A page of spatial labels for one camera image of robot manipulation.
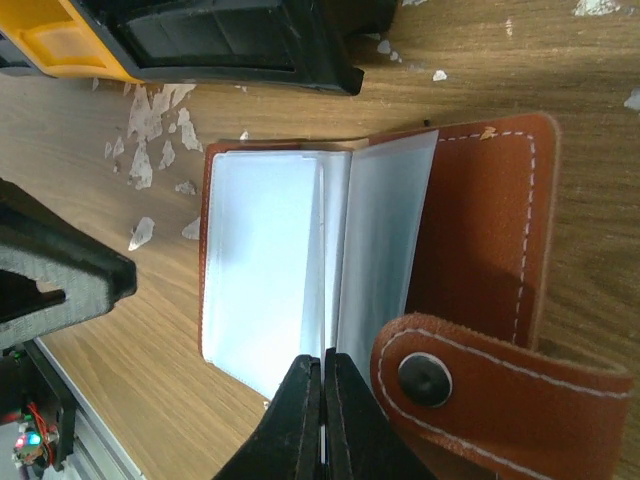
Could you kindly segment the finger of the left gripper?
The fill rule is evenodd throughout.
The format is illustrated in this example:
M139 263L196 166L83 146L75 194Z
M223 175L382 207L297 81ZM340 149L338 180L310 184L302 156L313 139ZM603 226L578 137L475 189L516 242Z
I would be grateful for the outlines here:
M137 290L135 263L1 181L1 347L102 316Z

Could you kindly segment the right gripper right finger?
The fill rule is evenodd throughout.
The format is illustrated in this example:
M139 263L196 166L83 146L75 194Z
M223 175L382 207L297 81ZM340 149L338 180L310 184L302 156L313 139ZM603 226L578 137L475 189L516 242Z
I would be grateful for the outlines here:
M433 479L392 429L349 355L329 349L324 397L328 479Z

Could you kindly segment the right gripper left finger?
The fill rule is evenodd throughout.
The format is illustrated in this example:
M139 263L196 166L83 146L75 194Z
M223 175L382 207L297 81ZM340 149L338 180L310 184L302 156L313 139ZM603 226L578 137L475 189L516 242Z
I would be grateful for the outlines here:
M294 359L262 420L218 479L313 479L319 471L320 360Z

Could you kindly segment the brown leather card holder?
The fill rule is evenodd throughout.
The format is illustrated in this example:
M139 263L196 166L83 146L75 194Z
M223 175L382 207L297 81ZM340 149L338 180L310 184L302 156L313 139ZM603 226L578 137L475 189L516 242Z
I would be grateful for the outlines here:
M354 362L433 479L610 479L625 368L540 339L559 138L544 113L328 141L219 141L199 233L203 358L266 398Z

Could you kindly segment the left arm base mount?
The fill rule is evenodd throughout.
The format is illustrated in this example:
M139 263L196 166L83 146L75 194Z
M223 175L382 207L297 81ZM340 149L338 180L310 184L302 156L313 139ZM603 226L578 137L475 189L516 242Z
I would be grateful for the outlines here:
M17 427L11 461L21 474L64 470L76 410L74 395L35 342L1 350L1 424Z

